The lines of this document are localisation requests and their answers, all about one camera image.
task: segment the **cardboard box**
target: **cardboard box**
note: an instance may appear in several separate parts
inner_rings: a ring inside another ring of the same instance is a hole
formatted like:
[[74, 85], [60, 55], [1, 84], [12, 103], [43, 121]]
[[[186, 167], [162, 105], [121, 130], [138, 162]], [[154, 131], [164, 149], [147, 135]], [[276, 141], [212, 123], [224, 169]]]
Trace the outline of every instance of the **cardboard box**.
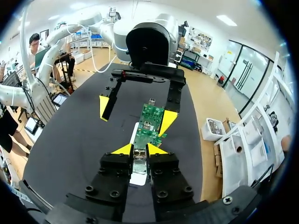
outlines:
[[221, 155], [216, 155], [215, 160], [216, 160], [216, 166], [218, 167], [222, 162]]
[[214, 155], [221, 155], [219, 145], [214, 146]]
[[223, 177], [223, 172], [222, 172], [222, 164], [217, 168], [217, 173], [216, 177], [222, 178]]

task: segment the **glasses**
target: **glasses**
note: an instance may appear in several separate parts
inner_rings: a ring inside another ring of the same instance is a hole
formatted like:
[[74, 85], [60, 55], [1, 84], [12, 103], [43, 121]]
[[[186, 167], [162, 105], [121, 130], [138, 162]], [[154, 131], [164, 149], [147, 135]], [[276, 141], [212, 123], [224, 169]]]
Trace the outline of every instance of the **glasses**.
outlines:
[[39, 44], [39, 41], [36, 42], [36, 43], [34, 43], [34, 44], [31, 44], [31, 46], [32, 46], [32, 47], [35, 47], [35, 46], [37, 46], [38, 44]]

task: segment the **computer monitor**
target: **computer monitor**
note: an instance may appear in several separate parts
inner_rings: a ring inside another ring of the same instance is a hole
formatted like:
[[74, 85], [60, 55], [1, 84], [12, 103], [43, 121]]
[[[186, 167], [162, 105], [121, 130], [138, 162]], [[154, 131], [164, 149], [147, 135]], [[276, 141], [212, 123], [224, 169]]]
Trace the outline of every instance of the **computer monitor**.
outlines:
[[36, 68], [38, 69], [39, 66], [41, 66], [43, 57], [45, 56], [45, 54], [48, 52], [48, 50], [50, 50], [50, 48], [46, 48], [40, 52], [37, 52], [36, 54]]

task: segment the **glass wall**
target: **glass wall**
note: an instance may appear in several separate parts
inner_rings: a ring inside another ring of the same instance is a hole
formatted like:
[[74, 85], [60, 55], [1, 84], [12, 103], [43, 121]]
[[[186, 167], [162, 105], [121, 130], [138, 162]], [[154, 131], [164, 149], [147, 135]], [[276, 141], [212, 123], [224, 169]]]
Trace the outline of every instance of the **glass wall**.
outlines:
[[254, 95], [268, 66], [269, 59], [257, 51], [242, 46], [238, 60], [230, 76], [225, 79], [223, 88], [240, 113]]

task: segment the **glass door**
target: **glass door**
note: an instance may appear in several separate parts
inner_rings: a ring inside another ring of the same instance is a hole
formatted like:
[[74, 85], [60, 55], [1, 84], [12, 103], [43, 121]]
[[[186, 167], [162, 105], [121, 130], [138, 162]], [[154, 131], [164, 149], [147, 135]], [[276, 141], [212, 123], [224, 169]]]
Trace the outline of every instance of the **glass door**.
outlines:
[[224, 86], [235, 108], [240, 112], [254, 94], [261, 82], [268, 65], [269, 59], [257, 51], [242, 47], [236, 65]]
[[241, 44], [229, 41], [227, 50], [221, 56], [219, 62], [218, 71], [217, 71], [217, 75], [219, 77], [222, 75], [224, 75], [225, 77], [229, 76], [229, 74], [233, 70], [235, 62], [237, 61], [241, 47], [242, 47]]

